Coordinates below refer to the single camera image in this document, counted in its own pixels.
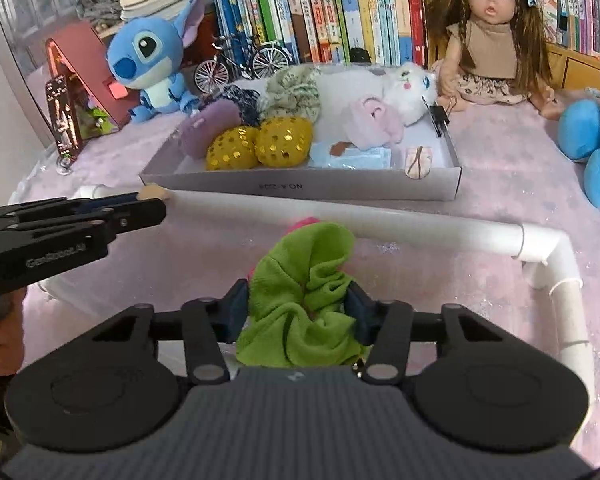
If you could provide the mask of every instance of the decorative sign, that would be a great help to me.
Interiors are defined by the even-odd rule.
[[[45,86],[51,126],[61,158],[73,161],[82,150],[82,137],[66,78],[59,75]]]

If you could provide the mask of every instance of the doll's brown hair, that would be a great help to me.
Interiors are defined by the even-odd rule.
[[[462,43],[460,66],[469,70],[475,68],[465,43],[466,22],[470,15],[469,0],[430,0],[426,9],[429,37],[435,43],[448,41],[446,28],[458,24]],[[538,92],[538,76],[546,83],[552,79],[540,7],[529,6],[528,0],[516,0],[516,13],[510,26],[518,57],[518,71],[512,87],[521,92]]]

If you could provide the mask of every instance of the human hand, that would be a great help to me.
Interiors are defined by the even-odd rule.
[[[15,374],[24,361],[22,302],[26,295],[26,288],[7,294],[11,309],[0,321],[0,376]]]

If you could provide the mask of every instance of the bicycle wheel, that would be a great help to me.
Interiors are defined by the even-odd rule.
[[[284,49],[276,44],[260,46],[251,58],[251,71],[258,79],[274,75],[287,68],[291,60]]]
[[[193,82],[203,94],[212,94],[229,82],[229,69],[222,61],[207,59],[196,67]]]

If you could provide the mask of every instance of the green towel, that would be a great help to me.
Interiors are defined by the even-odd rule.
[[[338,270],[354,244],[351,232],[319,222],[290,232],[254,270],[250,325],[236,357],[249,366],[339,365],[363,354],[355,320],[341,312],[351,277]]]

